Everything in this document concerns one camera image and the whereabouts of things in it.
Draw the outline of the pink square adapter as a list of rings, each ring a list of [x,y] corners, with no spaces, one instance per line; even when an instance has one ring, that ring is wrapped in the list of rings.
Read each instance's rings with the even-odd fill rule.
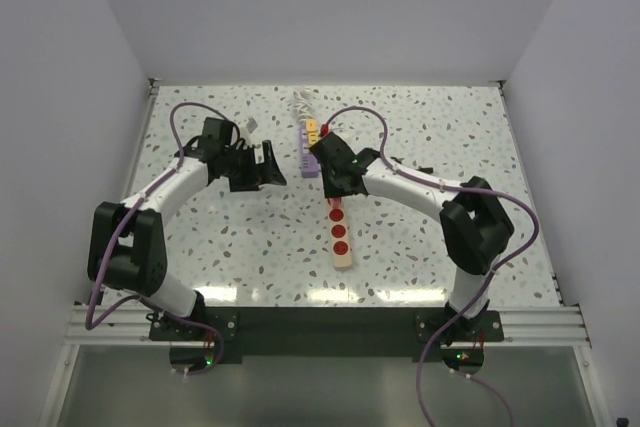
[[[328,203],[332,208],[341,208],[344,205],[342,197],[333,197],[328,199]]]

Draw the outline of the olive yellow charger plug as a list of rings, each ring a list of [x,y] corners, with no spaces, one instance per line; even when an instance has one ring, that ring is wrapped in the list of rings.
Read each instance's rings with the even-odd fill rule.
[[[307,132],[307,141],[309,145],[315,144],[319,140],[319,134],[316,131]]]

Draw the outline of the purple power strip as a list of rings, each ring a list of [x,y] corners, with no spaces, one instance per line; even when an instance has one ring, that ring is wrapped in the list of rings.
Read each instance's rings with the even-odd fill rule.
[[[303,178],[317,178],[320,174],[320,167],[315,156],[310,152],[307,141],[307,130],[305,126],[299,127],[299,147],[300,147],[300,170]]]

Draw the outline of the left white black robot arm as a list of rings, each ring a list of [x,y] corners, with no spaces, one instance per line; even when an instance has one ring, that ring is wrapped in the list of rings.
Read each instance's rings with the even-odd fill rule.
[[[287,183],[270,141],[252,145],[234,122],[206,118],[201,133],[179,144],[158,178],[119,203],[96,208],[87,267],[93,283],[89,306],[96,306],[102,287],[125,291],[166,312],[183,338],[200,337],[207,327],[204,297],[170,274],[164,228],[188,200],[221,178],[232,192]]]

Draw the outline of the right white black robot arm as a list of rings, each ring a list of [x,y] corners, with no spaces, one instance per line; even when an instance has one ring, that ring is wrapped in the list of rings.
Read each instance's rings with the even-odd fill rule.
[[[514,233],[500,201],[488,193],[488,182],[473,177],[467,183],[449,184],[418,170],[404,170],[372,148],[354,152],[334,132],[321,137],[310,152],[321,167],[326,198],[358,194],[384,198],[439,223],[447,254],[456,266],[446,329],[459,340],[476,333],[480,314],[488,306],[486,279]]]

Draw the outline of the beige red power strip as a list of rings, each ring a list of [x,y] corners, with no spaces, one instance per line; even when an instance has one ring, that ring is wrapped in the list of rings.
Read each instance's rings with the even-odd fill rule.
[[[336,270],[344,271],[353,267],[353,254],[349,237],[349,224],[345,203],[341,208],[328,204],[329,251]]]

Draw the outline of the orange yellow charger plug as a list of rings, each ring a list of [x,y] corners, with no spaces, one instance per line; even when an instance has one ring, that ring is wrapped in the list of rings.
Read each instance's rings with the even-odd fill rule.
[[[318,130],[318,124],[315,119],[307,119],[305,121],[305,128],[309,132],[315,132]]]

